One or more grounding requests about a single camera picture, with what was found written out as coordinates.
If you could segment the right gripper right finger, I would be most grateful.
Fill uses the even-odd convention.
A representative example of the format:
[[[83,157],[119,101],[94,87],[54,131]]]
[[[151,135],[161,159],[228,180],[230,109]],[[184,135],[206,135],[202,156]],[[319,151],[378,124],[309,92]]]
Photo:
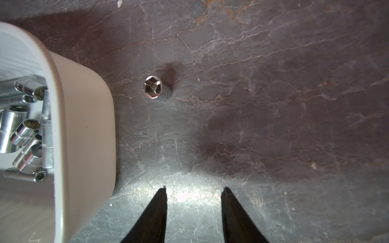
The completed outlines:
[[[228,187],[221,194],[221,214],[226,243],[268,243]]]

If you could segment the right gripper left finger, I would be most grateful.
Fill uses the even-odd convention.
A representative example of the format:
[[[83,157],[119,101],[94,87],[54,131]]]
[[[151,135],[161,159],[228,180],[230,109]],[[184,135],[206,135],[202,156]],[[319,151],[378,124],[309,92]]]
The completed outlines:
[[[167,224],[167,193],[160,188],[121,243],[164,243]]]

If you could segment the chrome socket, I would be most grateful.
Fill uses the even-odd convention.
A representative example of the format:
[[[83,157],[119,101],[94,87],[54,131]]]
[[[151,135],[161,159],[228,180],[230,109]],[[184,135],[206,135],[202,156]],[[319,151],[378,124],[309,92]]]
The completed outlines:
[[[143,84],[143,92],[150,99],[167,100],[172,96],[172,89],[156,76],[149,76]]]

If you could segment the white plastic storage box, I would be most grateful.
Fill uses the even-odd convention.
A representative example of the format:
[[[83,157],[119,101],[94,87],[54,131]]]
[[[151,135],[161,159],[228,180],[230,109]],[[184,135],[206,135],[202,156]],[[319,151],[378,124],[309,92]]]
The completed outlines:
[[[23,76],[50,92],[54,167],[40,183],[1,178],[1,242],[68,243],[113,193],[113,98],[96,72],[1,23],[1,80]]]

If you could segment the chrome sockets in box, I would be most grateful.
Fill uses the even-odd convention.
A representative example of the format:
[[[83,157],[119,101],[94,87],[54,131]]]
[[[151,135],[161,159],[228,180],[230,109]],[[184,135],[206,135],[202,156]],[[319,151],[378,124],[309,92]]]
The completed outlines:
[[[47,86],[20,77],[1,82],[1,153],[19,154],[5,170],[8,179],[39,183],[54,167]]]

